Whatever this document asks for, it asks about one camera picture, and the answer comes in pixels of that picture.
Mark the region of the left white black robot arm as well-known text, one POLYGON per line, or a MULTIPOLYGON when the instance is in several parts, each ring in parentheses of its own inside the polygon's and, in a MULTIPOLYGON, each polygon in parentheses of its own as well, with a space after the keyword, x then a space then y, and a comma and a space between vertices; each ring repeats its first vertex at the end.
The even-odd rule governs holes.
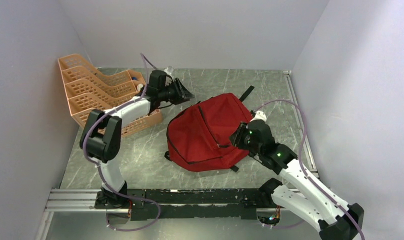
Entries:
POLYGON ((127 194, 119 162, 122 129, 131 122, 151 114, 162 102, 179 105, 194 98, 182 82, 166 70, 155 69, 148 82, 130 100, 108 110, 92 110, 87 118, 80 148, 84 157, 97 168, 102 180, 101 191, 107 202, 121 208, 132 200, 127 194))

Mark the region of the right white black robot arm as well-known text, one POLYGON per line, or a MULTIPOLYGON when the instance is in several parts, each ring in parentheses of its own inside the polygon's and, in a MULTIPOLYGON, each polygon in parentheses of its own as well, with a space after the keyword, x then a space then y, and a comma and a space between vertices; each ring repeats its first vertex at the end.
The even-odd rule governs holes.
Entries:
POLYGON ((265 207, 274 204, 292 211, 309 223, 323 240, 362 239, 363 208, 338 197, 306 170, 297 154, 288 146, 277 143, 264 120, 241 122, 230 136, 233 146, 248 150, 259 157, 261 164, 287 180, 299 190, 294 193, 281 181, 272 178, 260 190, 265 207))

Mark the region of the red backpack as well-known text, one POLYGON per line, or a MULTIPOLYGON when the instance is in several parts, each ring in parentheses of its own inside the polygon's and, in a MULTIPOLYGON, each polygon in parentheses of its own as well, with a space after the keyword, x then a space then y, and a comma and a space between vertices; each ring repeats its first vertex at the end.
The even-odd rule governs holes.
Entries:
POLYGON ((241 97, 222 93, 178 113, 167 125, 164 157, 191 172, 237 172, 236 164, 249 152, 234 147, 229 138, 240 123, 252 119, 243 102, 253 89, 251 85, 241 97))

